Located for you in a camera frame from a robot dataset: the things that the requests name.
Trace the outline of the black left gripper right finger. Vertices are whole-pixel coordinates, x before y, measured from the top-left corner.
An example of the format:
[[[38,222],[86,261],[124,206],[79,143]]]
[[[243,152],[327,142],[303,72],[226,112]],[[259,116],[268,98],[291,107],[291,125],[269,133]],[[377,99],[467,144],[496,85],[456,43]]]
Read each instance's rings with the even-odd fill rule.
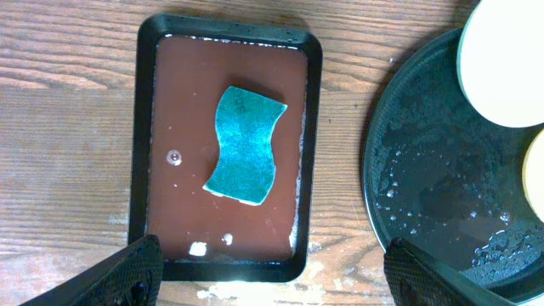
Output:
[[[384,254],[384,273],[397,305],[513,305],[399,237]]]

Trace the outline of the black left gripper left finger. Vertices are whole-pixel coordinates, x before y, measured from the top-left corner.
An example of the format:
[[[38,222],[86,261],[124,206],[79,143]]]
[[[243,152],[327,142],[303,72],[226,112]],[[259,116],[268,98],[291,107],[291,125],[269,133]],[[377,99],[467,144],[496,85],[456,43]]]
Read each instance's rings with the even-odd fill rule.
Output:
[[[162,272],[159,239],[147,235],[21,306],[154,305]]]

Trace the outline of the yellow plate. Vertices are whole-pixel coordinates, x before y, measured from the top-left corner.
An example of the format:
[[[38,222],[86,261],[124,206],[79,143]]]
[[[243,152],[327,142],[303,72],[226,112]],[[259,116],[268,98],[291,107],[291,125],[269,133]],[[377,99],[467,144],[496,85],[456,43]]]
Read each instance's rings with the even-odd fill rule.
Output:
[[[544,135],[540,131],[532,140],[524,156],[522,184],[524,196],[534,214],[543,221],[543,183],[544,183]]]

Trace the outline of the green scrubbing sponge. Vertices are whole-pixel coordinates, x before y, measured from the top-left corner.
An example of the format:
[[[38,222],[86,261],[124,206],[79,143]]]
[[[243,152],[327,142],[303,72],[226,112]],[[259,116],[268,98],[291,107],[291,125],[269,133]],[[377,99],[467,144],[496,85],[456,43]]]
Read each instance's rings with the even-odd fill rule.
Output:
[[[272,136],[286,109],[274,99],[228,87],[215,115],[218,162],[203,189],[249,206],[262,205],[275,181]]]

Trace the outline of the pale green plate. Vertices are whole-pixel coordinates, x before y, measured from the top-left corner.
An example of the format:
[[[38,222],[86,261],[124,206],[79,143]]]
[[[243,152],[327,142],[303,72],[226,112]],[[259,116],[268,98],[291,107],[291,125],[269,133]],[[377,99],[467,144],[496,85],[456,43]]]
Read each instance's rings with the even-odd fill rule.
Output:
[[[462,30],[461,89],[485,119],[508,128],[543,123],[543,0],[482,0]]]

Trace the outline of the round black serving tray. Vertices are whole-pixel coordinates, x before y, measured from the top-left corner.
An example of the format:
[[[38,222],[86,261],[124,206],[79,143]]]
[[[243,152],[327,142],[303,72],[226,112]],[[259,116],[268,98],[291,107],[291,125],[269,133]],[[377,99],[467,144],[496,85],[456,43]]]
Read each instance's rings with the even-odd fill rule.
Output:
[[[502,127],[466,100],[456,74],[460,30],[417,51],[372,115],[362,178],[377,239],[402,238],[517,304],[543,302],[543,224],[522,166],[541,131]]]

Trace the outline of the black rectangular water tray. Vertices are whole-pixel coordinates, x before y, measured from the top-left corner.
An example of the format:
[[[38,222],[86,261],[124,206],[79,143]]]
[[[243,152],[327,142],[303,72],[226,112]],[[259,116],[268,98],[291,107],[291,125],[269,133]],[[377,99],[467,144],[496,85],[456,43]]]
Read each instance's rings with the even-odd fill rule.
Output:
[[[139,28],[128,239],[155,235],[165,281],[288,282],[306,265],[322,49],[311,33],[171,14]],[[206,190],[219,102],[282,103],[263,203]]]

